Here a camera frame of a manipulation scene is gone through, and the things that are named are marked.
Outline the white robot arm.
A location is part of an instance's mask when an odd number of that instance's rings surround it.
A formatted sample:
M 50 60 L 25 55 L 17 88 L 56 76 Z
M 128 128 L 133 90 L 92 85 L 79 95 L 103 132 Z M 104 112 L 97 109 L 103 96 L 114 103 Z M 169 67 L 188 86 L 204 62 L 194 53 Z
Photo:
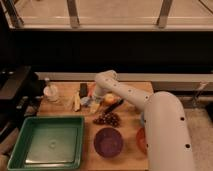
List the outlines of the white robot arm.
M 113 92 L 143 113 L 149 171 L 196 171 L 187 119 L 180 100 L 166 91 L 149 93 L 117 80 L 117 73 L 97 73 L 92 98 Z

